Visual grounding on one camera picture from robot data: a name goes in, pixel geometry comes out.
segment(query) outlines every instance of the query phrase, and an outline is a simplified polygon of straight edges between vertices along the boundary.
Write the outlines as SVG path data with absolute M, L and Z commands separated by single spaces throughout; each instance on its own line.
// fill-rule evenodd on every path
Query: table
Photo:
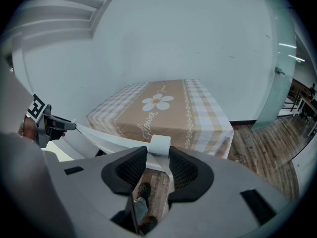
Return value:
M 302 102 L 305 102 L 315 112 L 315 114 L 317 114 L 317 109 L 311 104 L 311 100 L 302 96 L 293 116 L 298 115 L 300 113 L 300 106 L 301 106 Z M 308 136 L 310 136 L 312 134 L 312 132 L 314 131 L 314 129 L 316 127 L 317 127 L 317 122 L 314 124 L 312 130 L 308 133 Z
M 233 128 L 200 80 L 129 85 L 87 115 L 90 128 L 138 141 L 171 137 L 171 145 L 227 158 Z

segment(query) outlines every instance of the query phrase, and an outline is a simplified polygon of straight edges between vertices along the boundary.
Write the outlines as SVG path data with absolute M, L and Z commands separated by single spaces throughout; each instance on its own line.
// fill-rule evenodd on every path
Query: wooden floor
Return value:
M 311 140 L 312 128 L 298 116 L 278 118 L 266 128 L 250 131 L 252 125 L 234 126 L 229 159 L 247 166 L 289 199 L 299 198 L 294 158 Z
M 292 164 L 295 157 L 311 140 L 307 137 L 312 126 L 300 117 L 278 118 L 269 127 L 250 131 L 251 125 L 234 126 L 229 159 L 247 166 L 289 199 L 299 198 L 296 173 Z M 136 199 L 140 183 L 151 184 L 148 216 L 160 222 L 168 212 L 169 178 L 166 173 L 146 169 L 133 191 Z

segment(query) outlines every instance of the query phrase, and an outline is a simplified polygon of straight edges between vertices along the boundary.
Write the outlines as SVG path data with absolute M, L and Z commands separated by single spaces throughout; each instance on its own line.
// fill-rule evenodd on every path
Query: glass door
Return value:
M 277 52 L 277 60 L 272 69 L 274 80 L 271 91 L 251 130 L 269 126 L 275 121 L 286 100 L 295 70 L 296 37 L 290 4 L 285 0 L 268 0 L 268 3 L 273 12 L 273 27 L 276 30 L 274 50 Z

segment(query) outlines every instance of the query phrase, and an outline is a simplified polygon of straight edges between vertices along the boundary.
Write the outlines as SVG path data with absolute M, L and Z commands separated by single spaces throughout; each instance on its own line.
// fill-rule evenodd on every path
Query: checkered tablecloth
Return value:
M 227 158 L 233 128 L 197 79 L 129 85 L 87 115 L 91 128 L 150 142 L 171 136 L 171 145 Z

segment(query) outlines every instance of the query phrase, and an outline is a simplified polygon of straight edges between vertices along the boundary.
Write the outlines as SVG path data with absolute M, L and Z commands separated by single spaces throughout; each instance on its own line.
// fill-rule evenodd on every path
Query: ceiling light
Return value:
M 291 56 L 291 55 L 288 55 L 289 57 L 292 57 L 292 58 L 295 58 L 296 60 L 299 60 L 299 61 L 305 61 L 304 59 L 301 59 L 301 58 L 297 58 L 295 56 Z
M 292 46 L 292 45 L 288 45 L 288 44 L 279 43 L 279 45 L 296 49 L 296 46 Z

